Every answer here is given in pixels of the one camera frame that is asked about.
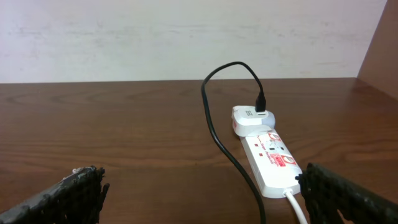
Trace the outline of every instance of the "brown wooden surface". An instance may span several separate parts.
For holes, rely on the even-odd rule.
[[[262,82],[301,168],[319,163],[398,203],[398,102],[353,78]],[[0,210],[94,164],[111,184],[101,223],[258,223],[249,187],[210,137],[200,84],[0,85]],[[218,136],[250,172],[230,114],[254,103],[255,81],[207,90]],[[285,199],[264,203],[268,223],[295,221]]]
[[[398,99],[398,1],[388,0],[358,78]]]

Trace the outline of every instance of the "wall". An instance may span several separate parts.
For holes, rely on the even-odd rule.
[[[0,82],[356,77],[385,3],[0,0]]]
[[[358,78],[398,99],[398,1],[388,0]]]

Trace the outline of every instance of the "black textured object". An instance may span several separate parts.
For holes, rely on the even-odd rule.
[[[0,224],[98,223],[109,188],[101,187],[104,173],[95,166],[74,169],[61,182],[0,214]]]
[[[398,223],[398,205],[328,171],[309,163],[296,177],[300,184],[311,224]]]

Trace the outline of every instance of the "plug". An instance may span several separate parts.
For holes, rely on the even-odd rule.
[[[256,112],[264,112],[266,110],[266,105],[266,97],[264,96],[264,92],[261,91],[256,99]]]

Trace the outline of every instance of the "extension cord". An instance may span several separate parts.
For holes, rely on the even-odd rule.
[[[284,198],[286,192],[299,193],[295,177],[302,171],[274,129],[274,115],[269,111],[257,113],[253,106],[235,106],[232,119],[261,194]]]

